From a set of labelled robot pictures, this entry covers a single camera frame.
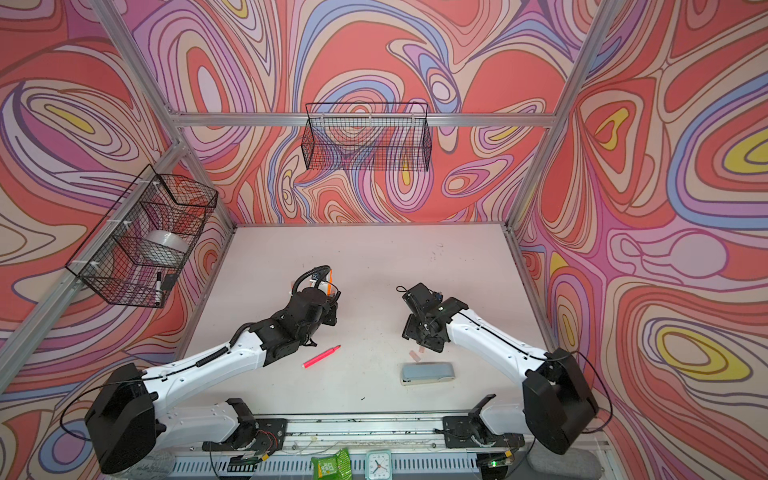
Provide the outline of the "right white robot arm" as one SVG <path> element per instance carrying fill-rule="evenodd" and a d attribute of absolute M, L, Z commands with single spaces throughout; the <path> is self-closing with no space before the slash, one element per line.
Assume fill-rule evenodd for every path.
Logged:
<path fill-rule="evenodd" d="M 397 288 L 410 310 L 403 337 L 441 353 L 454 344 L 478 355 L 515 382 L 522 399 L 513 403 L 486 395 L 467 414 L 457 441 L 490 447 L 506 435 L 532 435 L 550 452 L 565 454 L 587 432 L 599 406 L 573 352 L 526 344 L 482 319 L 463 301 L 444 298 L 419 283 Z"/>

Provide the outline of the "grey pencil case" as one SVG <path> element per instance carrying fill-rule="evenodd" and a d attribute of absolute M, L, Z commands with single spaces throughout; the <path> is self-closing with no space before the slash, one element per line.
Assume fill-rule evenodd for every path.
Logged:
<path fill-rule="evenodd" d="M 453 365 L 448 362 L 406 363 L 400 373 L 402 385 L 449 382 L 455 379 Z"/>

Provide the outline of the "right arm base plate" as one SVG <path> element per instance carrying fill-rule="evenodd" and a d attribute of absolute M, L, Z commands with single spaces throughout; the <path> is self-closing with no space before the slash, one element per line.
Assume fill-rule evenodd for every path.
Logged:
<path fill-rule="evenodd" d="M 494 434 L 478 419 L 469 415 L 445 416 L 442 418 L 442 427 L 436 428 L 434 432 L 443 436 L 445 446 L 449 449 L 504 448 L 516 451 L 525 446 L 522 434 Z"/>

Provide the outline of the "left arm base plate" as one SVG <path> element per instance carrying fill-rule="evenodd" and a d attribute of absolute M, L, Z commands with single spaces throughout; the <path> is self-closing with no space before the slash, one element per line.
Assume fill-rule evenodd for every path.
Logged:
<path fill-rule="evenodd" d="M 222 442 L 204 442 L 202 450 L 206 452 L 253 451 L 261 454 L 273 454 L 283 449 L 287 426 L 288 420 L 286 418 L 257 418 L 253 422 L 239 426 L 228 439 Z"/>

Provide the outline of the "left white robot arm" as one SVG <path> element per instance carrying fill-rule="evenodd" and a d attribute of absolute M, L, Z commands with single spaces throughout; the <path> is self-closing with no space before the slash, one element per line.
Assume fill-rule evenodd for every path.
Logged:
<path fill-rule="evenodd" d="M 241 325 L 217 347 L 146 370 L 135 364 L 115 370 L 85 415 L 101 472 L 121 473 L 154 451 L 182 445 L 249 447 L 259 427 L 244 400 L 190 408 L 184 401 L 313 345 L 320 326 L 336 324 L 340 296 L 331 284 L 294 290 L 285 308 Z"/>

